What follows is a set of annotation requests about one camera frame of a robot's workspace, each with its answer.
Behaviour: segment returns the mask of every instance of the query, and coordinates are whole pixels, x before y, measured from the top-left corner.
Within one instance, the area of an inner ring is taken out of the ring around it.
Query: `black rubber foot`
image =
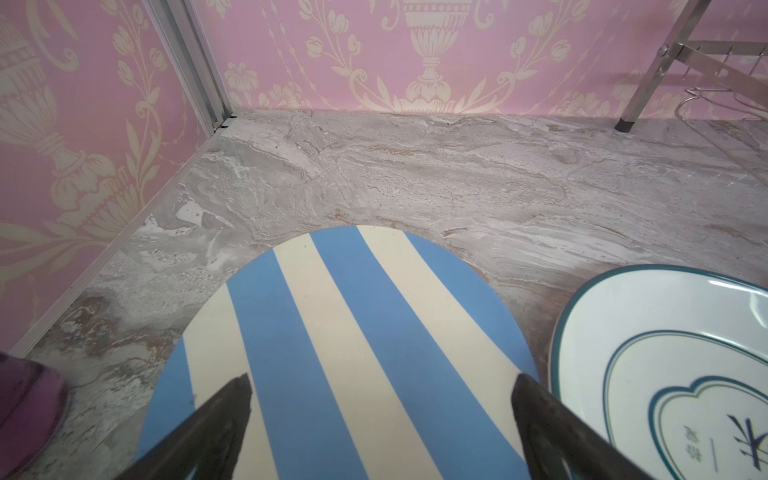
[[[634,125],[633,121],[623,121],[619,118],[619,123],[617,123],[614,128],[622,134],[628,134],[629,131],[632,130],[632,125]]]

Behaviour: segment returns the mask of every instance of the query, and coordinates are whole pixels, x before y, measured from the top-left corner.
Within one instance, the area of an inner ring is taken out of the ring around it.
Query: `striped oval object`
[[[529,478],[510,406],[528,345],[493,289],[420,237],[302,235],[237,272],[161,374],[139,456],[235,376],[236,480]]]

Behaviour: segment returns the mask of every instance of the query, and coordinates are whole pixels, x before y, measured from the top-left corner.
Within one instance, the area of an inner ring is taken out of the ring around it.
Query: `plate rim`
[[[560,316],[558,317],[558,321],[554,326],[554,332],[552,333],[552,339],[549,344],[548,383],[549,383],[549,391],[556,399],[562,400],[560,395],[559,364],[560,364],[560,347],[562,344],[563,332],[565,330],[566,323],[568,323],[568,317],[571,315],[571,312],[576,306],[576,303],[584,296],[584,294],[586,294],[587,291],[589,291],[589,289],[591,289],[593,286],[597,285],[598,283],[604,280],[607,280],[613,276],[621,275],[622,273],[636,272],[640,270],[663,270],[663,271],[695,273],[702,276],[708,276],[709,278],[714,278],[718,280],[727,280],[729,282],[736,283],[741,286],[757,289],[764,292],[766,295],[768,295],[768,290],[754,283],[750,283],[745,280],[739,280],[732,276],[723,275],[722,273],[715,273],[709,270],[702,270],[700,268],[694,268],[691,266],[669,265],[665,263],[645,263],[641,265],[620,266],[618,268],[608,270],[607,272],[603,272],[600,275],[595,276],[594,278],[590,279],[589,281],[581,285],[574,292],[574,294],[565,304],[565,307],[563,307],[563,310],[560,313]]]
[[[768,365],[768,362],[765,360],[760,359],[763,363]],[[731,383],[733,385],[739,386],[742,389],[750,390],[751,393],[757,394],[758,397],[762,397],[763,403],[768,404],[768,396],[766,396],[765,393],[761,392],[758,389],[755,389],[754,387],[747,385],[744,382],[741,382],[736,379],[731,379],[730,377],[726,376],[719,376],[719,375],[710,375],[710,376],[703,376],[699,379],[695,379],[691,384],[690,387],[685,386],[668,386],[662,390],[659,390],[654,394],[654,397],[650,401],[650,406],[648,407],[648,422],[650,423],[650,436],[654,440],[654,446],[656,447],[656,450],[661,457],[661,461],[664,462],[664,466],[667,467],[667,470],[669,473],[672,474],[672,477],[674,480],[685,480],[685,477],[680,473],[680,467],[677,466],[677,463],[674,461],[673,458],[671,458],[671,454],[669,454],[669,448],[667,447],[667,443],[664,440],[663,434],[660,432],[657,434],[656,432],[656,412],[655,412],[655,405],[658,403],[659,400],[667,396],[668,394],[672,392],[688,392],[693,393],[695,392],[699,386],[706,384],[707,382],[712,382],[713,380],[725,382],[725,383]]]
[[[608,384],[610,383],[609,375],[611,374],[611,370],[616,365],[616,362],[619,359],[619,357],[621,356],[621,354],[626,352],[627,348],[630,345],[632,345],[633,343],[636,343],[639,340],[651,338],[652,336],[686,336],[686,337],[693,338],[693,339],[704,340],[706,342],[714,343],[715,345],[718,345],[718,346],[722,346],[722,347],[725,347],[725,348],[728,348],[728,349],[732,349],[732,350],[734,350],[734,351],[736,351],[738,353],[741,353],[742,355],[745,355],[745,356],[751,358],[752,360],[755,360],[755,361],[757,361],[759,363],[762,363],[765,367],[768,367],[768,360],[760,357],[759,355],[756,355],[756,354],[750,352],[749,350],[747,350],[747,349],[745,349],[745,348],[743,348],[741,346],[725,342],[722,339],[719,339],[719,338],[716,338],[716,337],[703,335],[701,333],[686,332],[684,330],[672,330],[672,329],[648,330],[647,332],[638,333],[637,335],[634,335],[634,336],[626,339],[616,349],[616,351],[613,353],[613,355],[611,355],[611,359],[608,360],[608,365],[605,367],[605,372],[603,374],[603,401],[602,401],[603,402],[603,421],[605,422],[606,431],[608,433],[608,443],[610,443],[611,445],[614,445],[615,442],[614,442],[613,429],[611,428],[611,421],[608,418],[608,399],[607,399],[607,394],[608,394],[608,387],[609,387]],[[696,383],[698,383],[700,380],[705,379],[705,378],[729,379],[731,382],[739,383],[739,384],[741,384],[743,386],[746,386],[748,389],[752,389],[755,392],[758,392],[760,395],[765,396],[765,394],[763,394],[759,390],[756,390],[756,389],[754,389],[754,387],[749,386],[749,385],[747,385],[747,384],[745,384],[745,383],[743,383],[743,382],[741,382],[739,380],[731,379],[729,377],[722,376],[722,375],[709,375],[709,376],[703,376],[703,377],[701,377],[699,379],[695,379],[691,383],[690,387],[667,386],[667,387],[664,387],[662,390],[659,390],[658,392],[654,393],[654,397],[651,400],[650,406],[649,406],[649,415],[651,415],[651,411],[653,410],[654,403],[657,401],[656,397],[659,396],[659,394],[661,392],[663,392],[664,390],[693,388]],[[650,430],[651,431],[654,430],[652,422],[651,422]]]

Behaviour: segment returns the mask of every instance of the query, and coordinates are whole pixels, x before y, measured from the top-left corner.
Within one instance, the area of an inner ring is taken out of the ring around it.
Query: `marble floor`
[[[768,285],[768,187],[679,121],[265,111],[237,119],[30,357],[72,386],[27,480],[113,478],[135,455],[165,359],[200,306],[262,252],[347,224],[395,227],[470,263],[546,378],[585,281],[675,263]],[[768,126],[703,124],[768,178]]]

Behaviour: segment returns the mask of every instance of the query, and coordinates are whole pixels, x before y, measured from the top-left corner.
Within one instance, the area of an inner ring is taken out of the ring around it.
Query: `damask wallpaper pattern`
[[[230,100],[241,110],[618,117],[685,1],[194,4]],[[765,25],[764,0],[714,0],[694,37],[765,40]],[[670,73],[646,116],[673,115],[685,95],[683,72],[679,65]],[[757,73],[765,77],[768,63]],[[734,116],[702,103],[684,113]]]
[[[0,350],[205,141],[141,0],[0,6]]]

